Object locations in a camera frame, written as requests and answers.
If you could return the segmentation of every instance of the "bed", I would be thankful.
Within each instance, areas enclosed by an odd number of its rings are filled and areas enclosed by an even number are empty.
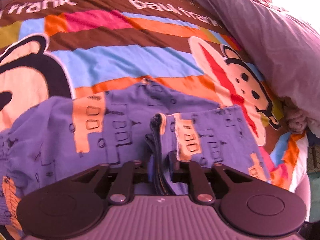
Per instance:
[[[1,131],[50,97],[94,97],[149,79],[218,102],[222,109],[239,105],[270,174],[268,182],[297,192],[309,205],[306,134],[289,132],[281,102],[252,59],[198,3],[7,3],[0,11]],[[3,150],[1,158],[7,158]],[[12,228],[19,229],[14,214],[0,214],[0,221],[19,238]]]

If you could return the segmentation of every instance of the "purple fabric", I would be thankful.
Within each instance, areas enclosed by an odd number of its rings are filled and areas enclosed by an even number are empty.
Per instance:
[[[72,121],[73,101],[52,97],[22,114],[0,133],[0,176],[9,176],[18,197],[86,170],[99,163],[121,166],[130,160],[148,161],[145,135],[156,113],[216,109],[219,104],[188,96],[156,82],[137,83],[125,90],[105,92],[102,132],[88,134],[90,151],[77,153]],[[154,194],[152,185],[138,185],[139,194]],[[0,223],[10,220],[0,197]]]
[[[164,134],[159,134],[159,125],[153,125],[154,162],[158,159],[161,162],[160,176],[164,182],[159,182],[159,172],[154,167],[154,183],[158,194],[168,195],[166,192],[173,192],[177,195],[188,194],[188,187],[183,183],[172,183],[170,180],[170,163],[167,158],[169,152],[177,152],[177,125],[173,115],[167,115]],[[255,139],[250,132],[243,116],[240,106],[225,107],[204,112],[181,113],[180,118],[192,120],[194,131],[200,140],[201,153],[191,155],[191,160],[196,161],[203,167],[210,168],[213,163],[223,163],[243,173],[249,174],[249,168],[254,166],[251,158],[256,153],[263,167],[266,179],[269,179],[269,172],[264,165],[263,158]],[[193,132],[184,135],[187,144],[192,145],[196,141]]]
[[[320,121],[319,33],[252,0],[195,1],[223,22],[278,97],[291,98],[307,117]]]

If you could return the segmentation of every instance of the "cartoon character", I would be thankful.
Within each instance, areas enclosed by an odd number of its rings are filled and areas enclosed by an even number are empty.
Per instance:
[[[190,37],[189,45],[197,65],[208,75],[222,107],[237,104],[259,146],[265,145],[265,127],[260,113],[264,114],[274,129],[280,125],[272,113],[272,101],[254,72],[231,48],[221,45],[224,59],[206,41]]]
[[[74,97],[67,72],[48,46],[46,35],[33,34],[0,55],[0,131],[49,97]]]

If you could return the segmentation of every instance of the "light blue stripe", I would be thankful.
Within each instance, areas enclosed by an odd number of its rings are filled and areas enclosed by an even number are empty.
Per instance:
[[[219,33],[216,33],[214,31],[208,30],[210,33],[212,33],[213,36],[215,36],[217,38],[217,40],[220,42],[220,44],[223,45],[228,45],[231,46],[230,44],[228,44],[224,38],[221,37],[221,35]]]
[[[256,75],[259,81],[265,81],[265,78],[260,73],[260,71],[257,69],[257,67],[251,63],[246,63],[247,66],[252,70],[252,72]]]
[[[192,54],[172,48],[98,46],[52,52],[66,66],[73,86],[93,85],[123,77],[186,77],[203,75]]]
[[[157,22],[162,22],[162,23],[172,23],[172,24],[191,27],[191,28],[195,28],[195,29],[199,30],[199,27],[197,25],[194,25],[189,22],[180,21],[180,20],[172,20],[169,18],[161,18],[161,17],[157,17],[157,16],[133,14],[133,13],[126,13],[126,12],[123,12],[121,14],[123,16],[129,17],[129,18],[141,18],[141,19],[147,19],[147,20],[152,20],[152,21],[157,21]]]
[[[19,32],[19,40],[33,33],[44,33],[44,18],[23,21]]]
[[[275,148],[270,154],[270,159],[272,160],[275,167],[278,167],[281,163],[283,163],[282,158],[284,156],[285,151],[288,148],[288,141],[291,133],[287,132],[280,136],[278,142],[276,143]]]

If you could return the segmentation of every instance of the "monkey ear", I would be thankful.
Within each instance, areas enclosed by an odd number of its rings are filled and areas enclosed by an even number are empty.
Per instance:
[[[237,58],[239,60],[242,61],[242,59],[240,58],[239,54],[236,53],[233,49],[231,49],[230,47],[228,46],[223,46],[222,47],[222,51],[223,51],[223,54],[227,57],[227,58]]]
[[[31,53],[43,53],[46,49],[47,41],[40,35],[25,38],[17,43],[12,44],[4,54],[0,56],[0,66],[27,56]]]

